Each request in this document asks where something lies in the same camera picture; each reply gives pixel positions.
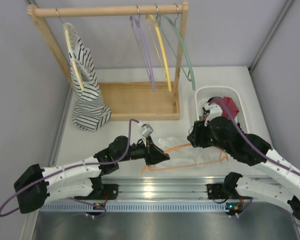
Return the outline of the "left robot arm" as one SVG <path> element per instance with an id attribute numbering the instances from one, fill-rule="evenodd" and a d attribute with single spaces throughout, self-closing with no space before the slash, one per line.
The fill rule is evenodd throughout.
<path id="1" fill-rule="evenodd" d="M 129 138 L 121 135 L 107 148 L 81 161 L 55 167 L 31 165 L 13 185 L 18 209 L 27 214 L 56 200 L 96 200 L 103 194 L 102 176 L 117 171 L 122 162 L 140 159 L 151 166 L 170 156 L 150 136 L 130 144 Z"/>

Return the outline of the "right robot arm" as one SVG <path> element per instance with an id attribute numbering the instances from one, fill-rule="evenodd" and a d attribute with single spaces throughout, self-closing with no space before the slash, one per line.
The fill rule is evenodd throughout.
<path id="1" fill-rule="evenodd" d="M 239 163 L 252 167 L 279 183 L 260 184 L 239 173 L 229 173 L 223 183 L 228 198 L 238 195 L 263 199 L 292 213 L 300 221 L 300 169 L 285 160 L 270 143 L 256 134 L 245 133 L 233 119 L 223 116 L 208 122 L 197 120 L 187 140 L 194 148 L 216 147 Z"/>

